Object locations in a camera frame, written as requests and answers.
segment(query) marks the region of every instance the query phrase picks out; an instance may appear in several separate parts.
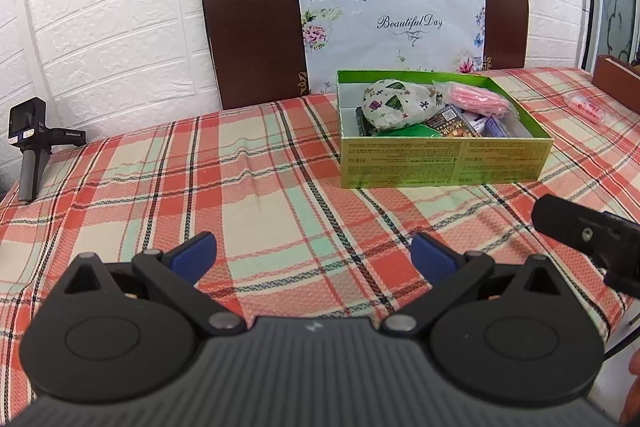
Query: brown headboard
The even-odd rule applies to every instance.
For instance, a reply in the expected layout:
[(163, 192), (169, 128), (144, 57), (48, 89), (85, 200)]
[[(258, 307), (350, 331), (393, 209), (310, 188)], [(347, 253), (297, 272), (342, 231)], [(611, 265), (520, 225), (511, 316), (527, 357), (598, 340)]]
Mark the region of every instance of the brown headboard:
[[(222, 107), (308, 94), (298, 0), (202, 0)], [(528, 0), (486, 0), (486, 69), (521, 68)]]

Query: green cardboard box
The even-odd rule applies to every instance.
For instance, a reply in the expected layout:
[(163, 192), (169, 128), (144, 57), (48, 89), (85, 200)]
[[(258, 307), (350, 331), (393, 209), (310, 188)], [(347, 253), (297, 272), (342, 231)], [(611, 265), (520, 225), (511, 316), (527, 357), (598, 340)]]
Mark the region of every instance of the green cardboard box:
[[(369, 84), (396, 78), (416, 84), (455, 81), (487, 87), (518, 110), (530, 138), (364, 136), (355, 108)], [(343, 188), (477, 185), (536, 181), (553, 139), (498, 84), (486, 76), (425, 71), (338, 71), (340, 171)]]

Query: red plaid pattern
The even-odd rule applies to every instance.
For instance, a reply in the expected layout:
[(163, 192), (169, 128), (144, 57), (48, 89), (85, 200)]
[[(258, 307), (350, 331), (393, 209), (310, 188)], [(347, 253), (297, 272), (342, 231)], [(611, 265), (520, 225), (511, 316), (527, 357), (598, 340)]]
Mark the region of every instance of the red plaid pattern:
[[(424, 230), (500, 263), (549, 255), (604, 337), (628, 298), (583, 255), (532, 230), (548, 192), (640, 221), (639, 117), (579, 70), (491, 71), (554, 136), (540, 181), (472, 187), (340, 188), (334, 95), (268, 103), (157, 126), (52, 156), (40, 197), (0, 204), (0, 419), (33, 397), (18, 344), (69, 261), (97, 251), (128, 261), (202, 230), (218, 240), (199, 288), (256, 315), (362, 315), (375, 321), (424, 291), (408, 254)], [(606, 130), (571, 113), (580, 92), (615, 118)]]

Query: purple package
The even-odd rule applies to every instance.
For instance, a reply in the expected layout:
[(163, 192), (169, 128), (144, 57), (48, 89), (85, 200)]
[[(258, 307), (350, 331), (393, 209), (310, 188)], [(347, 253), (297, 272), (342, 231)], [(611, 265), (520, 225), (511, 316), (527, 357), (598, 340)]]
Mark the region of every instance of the purple package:
[(486, 138), (508, 138), (509, 134), (499, 121), (490, 116), (484, 123), (484, 132), (482, 133), (482, 136)]

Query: pink item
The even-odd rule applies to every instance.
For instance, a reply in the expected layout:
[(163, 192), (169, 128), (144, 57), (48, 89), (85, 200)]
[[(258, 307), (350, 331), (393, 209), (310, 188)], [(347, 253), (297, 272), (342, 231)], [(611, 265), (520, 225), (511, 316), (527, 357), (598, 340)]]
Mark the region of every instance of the pink item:
[(569, 109), (598, 125), (606, 125), (609, 114), (599, 105), (587, 100), (581, 94), (566, 94), (564, 101)]
[(467, 86), (458, 82), (434, 82), (433, 84), (436, 89), (442, 92), (446, 104), (456, 105), (466, 111), (496, 118), (503, 118), (507, 111), (511, 111), (519, 118), (513, 104), (492, 90)]

